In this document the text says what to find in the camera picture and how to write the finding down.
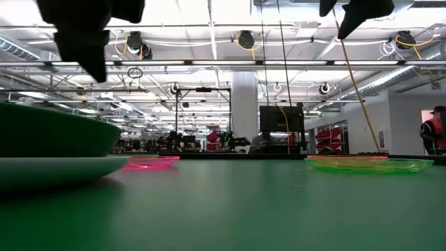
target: ceiling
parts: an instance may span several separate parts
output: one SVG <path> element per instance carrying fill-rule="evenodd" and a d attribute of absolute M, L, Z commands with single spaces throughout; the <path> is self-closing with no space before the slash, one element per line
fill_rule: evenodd
<path fill-rule="evenodd" d="M 433 28 L 438 28 L 435 38 L 430 43 L 418 47 L 421 52 L 443 41 L 443 33 L 446 31 L 444 27 L 446 9 L 408 9 L 412 2 L 410 0 L 395 1 L 397 11 L 388 17 L 368 20 L 356 29 L 345 40 L 349 58 L 352 60 L 391 60 L 400 59 L 400 56 L 405 59 L 415 56 L 414 50 L 393 50 L 386 47 L 385 49 L 391 53 L 386 54 L 383 51 L 385 41 L 389 37 L 394 38 L 397 31 L 401 30 L 410 31 L 417 43 L 422 43 L 431 40 Z M 337 19 L 341 21 L 344 16 L 341 6 L 337 6 L 335 10 Z M 281 8 L 279 16 L 276 6 L 268 6 L 263 14 L 260 14 L 259 9 L 252 6 L 250 0 L 146 0 L 140 24 L 112 19 L 108 26 L 111 36 L 110 43 L 106 46 L 105 56 L 109 61 L 139 60 L 138 55 L 131 54 L 129 51 L 120 53 L 124 51 L 125 37 L 130 34 L 130 31 L 141 32 L 141 37 L 153 51 L 154 60 L 252 60 L 253 58 L 284 60 L 284 57 L 287 60 L 344 59 L 340 43 L 333 42 L 337 35 L 335 18 L 333 15 L 319 17 L 318 5 L 310 3 L 301 6 L 285 6 Z M 252 31 L 256 46 L 261 45 L 264 36 L 265 45 L 259 46 L 254 55 L 251 51 L 242 50 L 234 40 L 240 30 Z M 0 1 L 0 37 L 13 40 L 22 48 L 41 55 L 41 60 L 47 61 L 48 55 L 51 59 L 58 59 L 57 46 L 52 42 L 54 32 L 52 25 L 42 21 L 33 0 Z M 0 50 L 0 61 L 21 60 Z M 113 98 L 167 100 L 173 98 L 170 94 L 173 83 L 177 83 L 180 88 L 198 86 L 229 88 L 233 84 L 231 69 L 197 70 L 191 73 L 188 72 L 190 70 L 188 67 L 177 67 L 171 74 L 163 72 L 164 68 L 150 69 L 153 74 L 145 74 L 132 83 L 134 88 L 140 86 L 150 92 L 115 93 Z M 61 89 L 76 89 L 80 86 L 95 89 L 122 89 L 128 88 L 131 83 L 127 78 L 124 86 L 122 79 L 126 77 L 125 74 L 109 75 L 106 83 L 98 84 L 87 74 L 49 74 L 48 71 L 41 71 L 39 68 L 30 68 L 26 72 L 28 74 L 21 74 L 25 79 L 21 83 L 27 83 L 26 80 L 38 82 L 42 86 L 57 83 L 57 88 Z M 259 79 L 259 98 L 265 98 L 262 93 L 266 92 L 266 84 L 268 84 L 270 98 L 288 98 L 288 93 L 284 91 L 287 83 L 285 70 L 256 70 L 256 72 Z M 376 73 L 376 69 L 373 68 L 362 69 L 355 71 L 354 76 L 360 82 Z M 293 99 L 327 98 L 318 94 L 318 87 L 324 82 L 338 87 L 332 89 L 329 96 L 352 87 L 352 81 L 345 68 L 341 70 L 289 70 L 288 76 L 290 94 Z M 85 96 L 63 93 L 63 98 L 86 100 L 97 99 L 99 95 L 100 93 L 87 93 Z M 216 92 L 191 92 L 187 98 L 221 100 L 221 102 L 210 104 L 212 105 L 210 107 L 203 104 L 191 104 L 189 110 L 228 110 L 227 102 L 221 94 Z M 117 113 L 116 110 L 108 110 L 109 107 L 100 106 L 109 112 L 108 115 Z M 168 105 L 153 103 L 138 103 L 134 104 L 134 107 L 147 114 L 158 112 L 160 116 L 162 112 L 169 113 L 170 109 Z M 95 107 L 90 105 L 88 109 L 95 109 Z M 172 113 L 166 115 L 168 116 L 163 117 L 164 121 L 172 119 Z M 206 120 L 216 119 L 219 122 L 223 120 L 222 126 L 227 123 L 227 116 L 213 114 L 212 117 L 207 118 Z M 183 122 L 185 125 L 197 124 L 189 120 Z"/>

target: person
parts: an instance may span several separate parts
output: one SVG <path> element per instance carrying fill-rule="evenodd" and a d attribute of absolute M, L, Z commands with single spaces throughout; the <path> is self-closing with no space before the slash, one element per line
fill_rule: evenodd
<path fill-rule="evenodd" d="M 446 149 L 446 138 L 443 136 L 441 112 L 446 112 L 446 106 L 437 106 L 433 109 L 433 118 L 425 121 L 420 127 L 420 136 L 429 155 L 440 155 L 437 149 Z"/>
<path fill-rule="evenodd" d="M 262 152 L 262 144 L 264 143 L 276 143 L 279 140 L 275 137 L 271 136 L 269 132 L 262 132 L 260 135 L 257 135 L 252 138 L 251 146 L 249 148 L 249 153 L 261 153 Z"/>

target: green tabletop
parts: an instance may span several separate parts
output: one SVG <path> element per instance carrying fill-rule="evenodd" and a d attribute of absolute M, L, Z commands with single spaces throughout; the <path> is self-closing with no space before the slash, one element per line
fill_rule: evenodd
<path fill-rule="evenodd" d="M 446 169 L 322 172 L 303 160 L 181 160 L 6 199 L 0 250 L 446 250 Z"/>

